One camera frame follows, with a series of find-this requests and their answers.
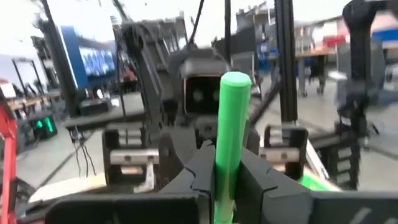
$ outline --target wire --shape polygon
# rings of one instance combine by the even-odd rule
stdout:
[[[197,18],[195,19],[195,24],[193,25],[193,30],[192,30],[191,37],[189,38],[188,46],[192,45],[193,41],[195,40],[195,35],[197,34],[199,19],[201,16],[201,10],[203,9],[203,3],[205,3],[205,0],[200,0]]]
[[[97,175],[97,173],[95,172],[95,166],[94,166],[94,164],[93,164],[93,159],[91,158],[90,153],[88,153],[87,147],[84,146],[83,150],[86,151],[86,154],[87,154],[87,156],[88,156],[88,159],[90,160],[91,168],[93,168],[93,173],[94,173],[94,175]]]
[[[79,168],[79,178],[80,178],[80,174],[81,174],[81,167],[80,167],[80,162],[79,162],[79,148],[76,147],[75,148],[76,151],[76,163],[77,163],[77,167]]]
[[[83,146],[81,147],[81,151],[83,151],[83,155],[85,157],[85,161],[86,161],[86,177],[88,177],[88,160],[87,160],[87,155],[86,155],[86,151],[85,151],[84,147]]]

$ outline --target concrete floor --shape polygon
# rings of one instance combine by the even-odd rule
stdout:
[[[318,96],[316,94],[316,86],[317,84],[307,86],[308,97],[298,99],[298,116],[300,118],[298,122],[306,126],[310,132],[319,131],[320,129],[331,129],[334,120],[337,118],[336,110],[333,106],[335,84],[333,82],[328,82],[326,84],[324,96]],[[391,111],[398,111],[398,109],[390,110],[388,113],[392,113]],[[370,117],[375,119],[376,122],[388,123],[385,119],[378,117],[377,114],[371,114]],[[275,100],[271,108],[265,113],[257,125],[259,133],[264,132],[264,128],[267,124],[280,124],[279,99]],[[64,158],[74,151],[74,147],[70,142],[66,130],[58,127],[58,131],[58,136],[40,143],[37,149],[22,155],[17,162],[18,176],[33,186],[38,186],[46,176],[64,160]],[[101,131],[95,132],[86,142],[86,146],[93,159],[96,171],[102,172]],[[81,150],[78,151],[78,157],[81,167],[80,175],[84,177],[86,174],[86,164]],[[398,177],[396,176],[398,173],[397,161],[398,159],[391,159],[375,151],[364,152],[361,160],[359,189],[398,190]],[[93,175],[90,162],[88,164],[89,175]],[[60,169],[58,174],[54,176],[50,183],[78,176],[79,170],[76,157],[73,156],[72,159]]]

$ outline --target blue screen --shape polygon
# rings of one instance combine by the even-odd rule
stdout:
[[[109,14],[90,2],[48,2],[75,87],[92,88],[115,79],[116,44]]]

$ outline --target floor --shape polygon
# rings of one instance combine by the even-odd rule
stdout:
[[[269,82],[269,80],[265,80],[264,86],[269,85]],[[334,87],[334,82],[328,82],[325,88],[325,95],[318,96],[316,84],[307,85],[308,96],[298,99],[298,116],[300,118],[298,122],[306,126],[310,132],[324,131],[333,127],[333,122],[337,118],[336,110],[333,106]],[[385,118],[390,117],[393,119],[395,111],[398,111],[398,108],[392,107],[369,115],[376,124],[379,124],[382,136],[386,133],[394,137],[394,132],[391,131],[394,129],[392,128],[394,122],[390,123]],[[267,124],[280,124],[279,100],[275,100],[257,125],[259,133],[264,131]],[[398,190],[398,178],[396,176],[398,173],[398,156],[391,158],[387,157],[390,155],[381,153],[381,141],[381,138],[373,138],[370,143],[372,150],[363,152],[359,181],[360,190]],[[93,159],[96,171],[103,171],[101,131],[95,132],[85,145]],[[88,162],[89,166],[87,166],[82,150],[78,151],[79,171],[76,156],[73,154],[74,150],[75,148],[66,130],[58,127],[57,136],[39,144],[37,149],[20,156],[17,162],[17,174],[33,186],[39,186],[59,163],[68,156],[71,157],[73,155],[49,183],[78,177],[79,175],[84,177],[87,169],[89,175],[93,175],[90,162]]]

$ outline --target green foam stick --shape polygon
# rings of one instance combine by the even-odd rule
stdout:
[[[234,192],[249,111],[251,80],[241,72],[221,78],[216,147],[214,223],[232,223]]]

